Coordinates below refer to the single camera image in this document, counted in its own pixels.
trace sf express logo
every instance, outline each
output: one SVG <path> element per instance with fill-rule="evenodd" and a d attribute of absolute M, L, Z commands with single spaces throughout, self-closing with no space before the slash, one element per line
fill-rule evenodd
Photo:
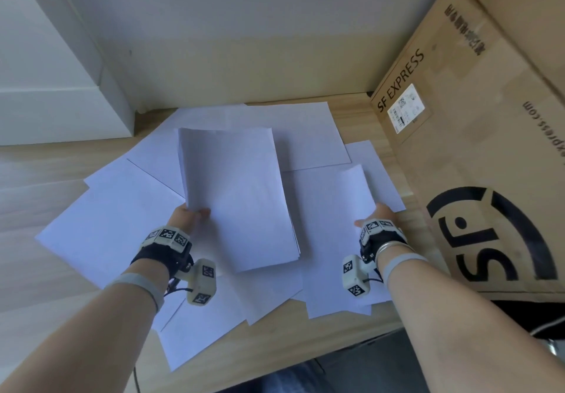
<path fill-rule="evenodd" d="M 454 204 L 458 201 L 482 201 L 486 190 L 486 188 L 473 186 L 446 190 L 430 201 L 426 208 L 430 217 L 434 218 L 443 207 L 449 204 Z M 553 261 L 549 247 L 532 221 L 528 219 L 518 207 L 498 192 L 493 192 L 492 194 L 491 207 L 502 214 L 519 233 L 532 260 L 536 279 L 556 280 L 557 269 L 555 268 L 555 262 Z M 464 233 L 452 233 L 448 228 L 445 217 L 438 218 L 437 222 L 445 240 L 453 249 L 462 250 L 465 246 L 472 244 L 484 244 L 484 248 L 477 254 L 477 269 L 475 274 L 471 273 L 467 268 L 464 254 L 460 253 L 456 255 L 457 266 L 468 281 L 488 281 L 488 264 L 490 261 L 496 261 L 503 267 L 507 281 L 518 280 L 518 272 L 510 258 L 500 250 L 490 247 L 492 246 L 490 243 L 499 239 L 494 228 Z M 467 221 L 463 216 L 456 217 L 454 223 L 455 226 L 462 231 L 467 228 Z"/>

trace hand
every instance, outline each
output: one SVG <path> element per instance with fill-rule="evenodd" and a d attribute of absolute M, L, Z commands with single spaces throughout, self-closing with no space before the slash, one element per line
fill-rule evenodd
<path fill-rule="evenodd" d="M 174 226 L 180 230 L 191 233 L 201 220 L 210 217 L 210 209 L 200 209 L 199 211 L 191 211 L 187 209 L 186 204 L 179 205 L 171 214 L 171 218 L 167 222 L 168 226 Z"/>
<path fill-rule="evenodd" d="M 398 219 L 395 213 L 386 204 L 377 203 L 377 207 L 373 213 L 366 219 L 359 219 L 355 221 L 355 226 L 362 228 L 365 220 L 369 219 L 386 219 L 390 220 L 393 224 L 398 227 Z"/>

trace forearm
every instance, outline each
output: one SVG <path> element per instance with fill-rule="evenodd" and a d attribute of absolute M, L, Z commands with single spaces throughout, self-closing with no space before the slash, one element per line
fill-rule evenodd
<path fill-rule="evenodd" d="M 379 258 L 381 272 L 395 256 Z M 560 391 L 565 368 L 490 301 L 423 261 L 396 267 L 388 288 L 433 393 Z"/>
<path fill-rule="evenodd" d="M 140 260 L 126 272 L 150 279 L 162 292 L 164 265 Z M 49 336 L 0 386 L 0 393 L 122 392 L 155 317 L 145 290 L 115 284 L 103 290 Z"/>

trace stack of paper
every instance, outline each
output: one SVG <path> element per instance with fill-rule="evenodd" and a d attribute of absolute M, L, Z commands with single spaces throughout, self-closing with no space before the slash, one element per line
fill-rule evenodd
<path fill-rule="evenodd" d="M 153 323 L 171 370 L 292 297 L 310 318 L 390 300 L 380 283 L 350 295 L 341 261 L 359 253 L 353 222 L 375 201 L 404 205 L 371 143 L 344 145 L 326 103 L 179 109 L 85 181 L 37 239 L 100 288 L 175 207 L 211 208 L 191 254 L 216 262 L 216 296 L 196 307 L 174 293 Z"/>

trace wooden desk surface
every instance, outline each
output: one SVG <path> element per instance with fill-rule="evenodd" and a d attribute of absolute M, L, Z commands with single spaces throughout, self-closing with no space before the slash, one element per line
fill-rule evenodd
<path fill-rule="evenodd" d="M 366 94 L 316 99 L 326 100 L 344 143 L 372 141 L 406 204 L 401 220 L 408 239 L 441 266 Z M 85 177 L 172 112 L 139 115 L 131 139 L 0 147 L 0 379 L 97 292 L 34 237 L 88 189 Z M 371 317 L 342 312 L 308 320 L 305 304 L 290 300 L 253 326 L 239 325 L 173 373 L 152 331 L 137 364 L 139 382 L 143 392 L 214 392 L 401 326 L 392 303 L 374 305 Z M 131 380 L 127 391 L 134 391 Z"/>

